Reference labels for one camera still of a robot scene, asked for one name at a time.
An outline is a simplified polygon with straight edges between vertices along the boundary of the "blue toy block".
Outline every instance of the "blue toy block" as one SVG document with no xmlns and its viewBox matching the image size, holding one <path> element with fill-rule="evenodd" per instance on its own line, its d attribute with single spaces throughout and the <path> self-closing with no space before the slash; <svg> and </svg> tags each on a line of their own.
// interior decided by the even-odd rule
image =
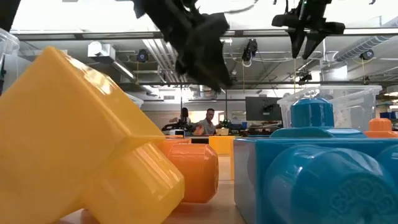
<svg viewBox="0 0 398 224">
<path fill-rule="evenodd" d="M 335 129 L 331 111 L 323 99 L 299 100 L 293 128 L 234 141 L 235 203 L 247 224 L 398 222 L 398 139 Z"/>
</svg>

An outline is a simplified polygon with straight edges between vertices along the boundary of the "plastic toy block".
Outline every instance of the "plastic toy block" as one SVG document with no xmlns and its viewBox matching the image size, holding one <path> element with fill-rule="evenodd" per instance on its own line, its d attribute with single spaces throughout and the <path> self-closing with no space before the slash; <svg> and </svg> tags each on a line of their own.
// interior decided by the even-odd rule
<svg viewBox="0 0 398 224">
<path fill-rule="evenodd" d="M 157 148 L 166 155 L 169 156 L 172 147 L 175 144 L 191 144 L 192 140 L 190 138 L 167 138 L 164 141 L 159 141 L 156 143 Z"/>
<path fill-rule="evenodd" d="M 398 138 L 398 132 L 392 131 L 392 123 L 387 118 L 370 120 L 369 131 L 364 133 L 369 138 Z"/>
<path fill-rule="evenodd" d="M 183 199 L 182 174 L 154 146 L 115 159 L 83 192 L 100 223 L 162 223 Z"/>
<path fill-rule="evenodd" d="M 183 197 L 181 173 L 147 144 L 161 131 L 61 51 L 45 49 L 0 108 L 0 223 L 52 223 L 80 204 L 102 224 L 161 223 Z"/>
<path fill-rule="evenodd" d="M 310 113 L 295 114 L 300 101 L 290 109 L 298 127 L 234 141 L 235 203 L 246 223 L 396 223 L 398 139 L 335 129 L 327 101 L 306 101 Z"/>
<path fill-rule="evenodd" d="M 185 179 L 183 202 L 207 203 L 218 189 L 218 156 L 207 144 L 181 144 L 190 139 L 167 139 L 159 149 Z"/>
<path fill-rule="evenodd" d="M 234 136 L 209 136 L 209 145 L 218 155 L 230 155 L 234 147 Z"/>
</svg>

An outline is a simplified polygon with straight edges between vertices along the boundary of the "yellow toy block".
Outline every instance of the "yellow toy block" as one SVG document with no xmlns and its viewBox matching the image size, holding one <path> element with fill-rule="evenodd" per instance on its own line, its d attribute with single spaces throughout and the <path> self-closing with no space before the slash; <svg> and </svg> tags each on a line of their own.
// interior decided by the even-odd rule
<svg viewBox="0 0 398 224">
<path fill-rule="evenodd" d="M 230 155 L 234 147 L 234 136 L 210 136 L 209 145 L 218 155 Z"/>
<path fill-rule="evenodd" d="M 49 47 L 0 97 L 0 223 L 84 205 L 101 224 L 156 224 L 183 198 L 165 139 L 107 76 Z"/>
</svg>

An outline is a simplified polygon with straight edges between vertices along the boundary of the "table surface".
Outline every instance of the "table surface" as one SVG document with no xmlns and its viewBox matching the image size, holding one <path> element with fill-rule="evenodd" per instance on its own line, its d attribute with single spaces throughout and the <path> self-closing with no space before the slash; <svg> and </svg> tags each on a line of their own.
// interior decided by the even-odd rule
<svg viewBox="0 0 398 224">
<path fill-rule="evenodd" d="M 186 138 L 190 138 L 190 139 L 208 139 L 209 136 L 186 136 Z"/>
<path fill-rule="evenodd" d="M 234 184 L 231 180 L 229 156 L 220 156 L 218 192 L 206 204 L 182 203 L 163 224 L 245 224 L 235 206 Z M 80 210 L 57 224 L 99 224 L 88 211 Z"/>
</svg>

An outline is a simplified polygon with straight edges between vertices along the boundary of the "ceiling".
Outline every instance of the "ceiling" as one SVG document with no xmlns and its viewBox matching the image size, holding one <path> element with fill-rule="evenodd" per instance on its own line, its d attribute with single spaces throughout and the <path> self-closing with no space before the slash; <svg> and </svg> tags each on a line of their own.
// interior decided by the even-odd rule
<svg viewBox="0 0 398 224">
<path fill-rule="evenodd" d="M 213 1 L 199 0 L 198 5 L 200 5 L 201 12 L 210 13 L 240 8 L 242 5 L 246 6 L 251 2 L 252 0 L 220 0 L 214 5 Z M 227 14 L 226 17 L 231 29 L 275 29 L 275 27 L 270 26 L 272 17 L 278 14 L 278 12 L 283 13 L 285 1 L 278 0 L 275 6 L 272 5 L 272 2 L 271 0 L 259 1 L 250 11 L 241 14 Z M 292 7 L 295 4 L 295 0 L 289 0 L 289 3 Z M 329 21 L 345 22 L 349 28 L 383 27 L 383 24 L 397 16 L 395 10 L 392 10 L 395 4 L 398 6 L 398 2 L 393 0 L 377 0 L 375 5 L 372 6 L 363 0 L 333 0 L 332 4 L 326 10 L 326 16 Z M 40 7 L 42 5 L 52 7 L 56 10 L 44 10 L 45 7 Z M 132 7 L 132 2 L 115 2 L 114 0 L 96 0 L 95 2 L 93 0 L 79 0 L 76 3 L 63 3 L 61 0 L 54 0 L 49 3 L 46 0 L 36 0 L 34 4 L 32 1 L 22 0 L 12 32 L 14 34 L 73 33 L 84 35 L 88 32 L 112 33 L 156 30 L 156 27 L 154 27 L 149 18 L 145 17 L 140 19 L 140 21 L 136 20 Z M 344 8 L 355 8 L 355 10 L 349 10 L 349 12 L 342 15 L 341 9 Z M 140 49 L 148 50 L 142 39 L 124 38 L 123 40 L 112 40 L 112 38 L 108 38 L 108 34 L 106 35 L 103 36 L 107 38 L 99 38 L 97 40 L 104 44 L 111 44 L 117 51 L 117 58 L 138 76 L 141 83 L 160 82 L 158 74 L 159 64 L 151 54 L 149 54 L 148 62 L 136 62 L 138 51 Z M 320 44 L 312 57 L 306 62 L 301 58 L 298 58 L 296 61 L 292 60 L 290 39 L 286 35 L 278 37 L 257 36 L 258 52 L 256 60 L 252 61 L 250 67 L 245 67 L 241 63 L 241 54 L 249 38 L 251 37 L 248 35 L 245 37 L 232 37 L 230 39 L 228 37 L 224 38 L 232 41 L 231 43 L 226 42 L 224 44 L 223 52 L 226 66 L 230 71 L 230 75 L 239 82 L 290 82 L 294 79 L 293 74 L 295 71 L 311 60 L 313 62 L 311 66 L 308 66 L 311 72 L 319 73 L 320 71 L 327 71 L 329 68 L 336 66 L 333 56 L 337 52 L 366 38 L 366 36 L 327 37 L 325 39 L 325 48 L 323 44 Z M 19 54 L 21 56 L 29 55 L 29 51 L 42 50 L 46 46 L 52 45 L 60 50 L 67 50 L 68 54 L 72 57 L 108 74 L 116 83 L 123 82 L 121 74 L 114 68 L 95 62 L 87 57 L 88 45 L 92 40 L 50 39 L 40 38 L 37 40 L 29 39 L 27 41 L 21 39 Z M 339 63 L 339 67 L 347 65 L 348 73 L 344 77 L 339 77 L 338 80 L 360 81 L 364 76 L 369 77 L 372 81 L 398 80 L 398 65 L 396 65 L 398 52 L 394 50 L 397 44 L 398 38 L 392 37 L 390 40 L 372 49 L 375 57 L 370 61 L 362 63 L 356 57 Z M 329 81 L 336 80 L 335 77 L 323 78 Z M 292 88 L 292 85 L 255 85 L 250 83 L 250 85 L 235 85 L 233 87 L 235 90 L 260 90 L 267 88 Z"/>
<path fill-rule="evenodd" d="M 332 60 L 336 52 L 343 50 L 346 46 L 355 43 L 363 37 L 327 37 L 326 59 Z M 291 74 L 294 72 L 294 61 L 290 53 L 290 39 L 288 37 L 258 37 L 258 53 L 256 58 L 260 61 L 252 61 L 250 67 L 242 66 L 241 56 L 243 48 L 248 42 L 248 38 L 232 38 L 232 43 L 224 45 L 224 58 L 226 66 L 231 72 L 232 77 L 236 77 L 238 81 L 291 81 Z M 67 50 L 68 54 L 76 59 L 87 63 L 92 67 L 107 73 L 111 77 L 117 79 L 119 76 L 117 71 L 107 68 L 107 65 L 100 65 L 94 60 L 87 57 L 89 40 L 69 40 L 69 41 L 27 41 L 21 42 L 20 55 L 29 50 L 41 50 L 46 46 L 54 46 L 61 50 Z M 142 82 L 159 82 L 157 75 L 158 63 L 149 54 L 149 61 L 138 64 L 136 55 L 139 49 L 147 49 L 142 40 L 103 40 L 104 44 L 112 44 L 117 50 L 117 57 L 124 62 L 131 71 L 138 74 Z M 398 60 L 398 52 L 394 50 L 394 46 L 398 44 L 398 38 L 393 37 L 391 40 L 373 48 L 375 59 L 365 62 L 362 65 L 359 58 L 349 59 L 347 80 L 358 80 L 363 75 L 370 76 L 372 80 L 392 80 L 398 78 L 398 68 L 396 61 Z M 323 46 L 318 46 L 313 55 L 322 57 Z M 296 60 L 296 69 L 303 65 L 301 58 Z M 313 67 L 312 70 L 320 70 L 319 66 Z M 245 85 L 245 88 L 254 88 L 252 85 Z M 256 88 L 266 88 L 268 86 L 257 86 Z"/>
</svg>

